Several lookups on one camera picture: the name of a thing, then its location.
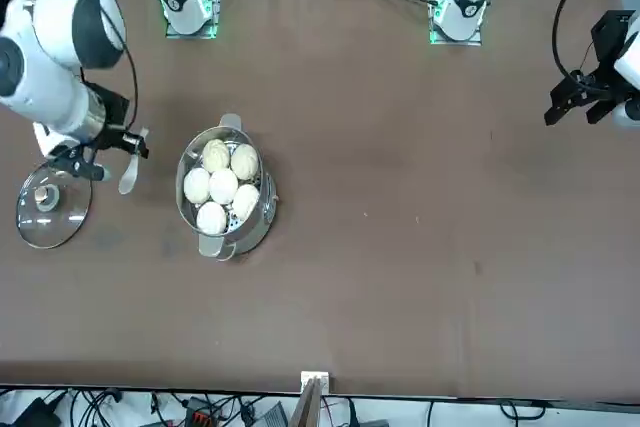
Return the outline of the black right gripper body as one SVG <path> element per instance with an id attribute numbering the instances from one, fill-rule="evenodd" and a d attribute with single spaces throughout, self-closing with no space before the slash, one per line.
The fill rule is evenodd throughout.
<path id="1" fill-rule="evenodd" d="M 129 101 L 120 94 L 106 88 L 95 88 L 94 93 L 105 110 L 104 125 L 94 139 L 95 149 L 131 149 L 124 127 Z"/>

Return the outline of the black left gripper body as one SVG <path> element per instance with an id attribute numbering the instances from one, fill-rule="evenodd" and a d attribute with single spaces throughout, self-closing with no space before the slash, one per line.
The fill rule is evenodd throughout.
<path id="1" fill-rule="evenodd" d="M 608 10 L 592 27 L 597 66 L 589 74 L 576 71 L 576 79 L 584 84 L 578 90 L 582 98 L 623 98 L 632 92 L 632 85 L 615 70 L 614 63 L 633 19 L 633 10 Z"/>

